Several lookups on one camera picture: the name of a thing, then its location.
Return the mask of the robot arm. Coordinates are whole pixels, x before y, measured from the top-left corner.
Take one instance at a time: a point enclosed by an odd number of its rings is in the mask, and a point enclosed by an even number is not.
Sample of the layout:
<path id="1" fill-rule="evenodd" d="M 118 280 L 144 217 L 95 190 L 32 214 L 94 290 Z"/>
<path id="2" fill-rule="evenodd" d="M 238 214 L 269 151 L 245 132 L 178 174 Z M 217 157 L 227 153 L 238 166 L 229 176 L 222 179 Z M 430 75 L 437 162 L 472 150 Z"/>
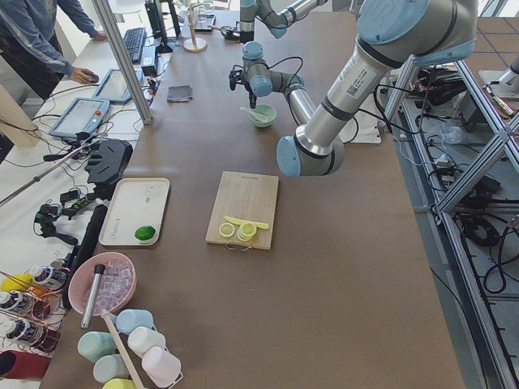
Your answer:
<path id="1" fill-rule="evenodd" d="M 294 1 L 281 11 L 275 11 L 267 0 L 241 0 L 239 10 L 239 42 L 246 44 L 255 39 L 255 21 L 260 21 L 276 38 L 284 36 L 288 28 L 304 19 L 325 0 Z"/>
<path id="2" fill-rule="evenodd" d="M 390 70 L 408 58 L 420 66 L 459 61 L 474 52 L 476 42 L 476 1 L 365 1 L 352 56 L 321 103 L 313 105 L 298 75 L 269 68 L 254 33 L 260 20 L 279 38 L 321 4 L 296 1 L 276 12 L 268 1 L 240 3 L 243 69 L 229 85 L 243 84 L 251 105 L 272 92 L 285 96 L 298 123 L 295 133 L 277 145 L 279 170 L 288 177 L 337 171 L 345 153 L 341 130 Z"/>

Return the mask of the person's hand on mouse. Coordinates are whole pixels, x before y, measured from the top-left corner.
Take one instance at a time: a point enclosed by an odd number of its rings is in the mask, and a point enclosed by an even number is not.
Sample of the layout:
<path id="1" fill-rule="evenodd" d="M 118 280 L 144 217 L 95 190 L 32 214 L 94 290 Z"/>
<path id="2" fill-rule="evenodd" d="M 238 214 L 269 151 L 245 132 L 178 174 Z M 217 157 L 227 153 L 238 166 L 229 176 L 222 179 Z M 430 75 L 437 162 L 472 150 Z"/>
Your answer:
<path id="1" fill-rule="evenodd" d="M 91 70 L 76 67 L 71 73 L 71 79 L 80 84 L 97 83 L 98 76 Z"/>

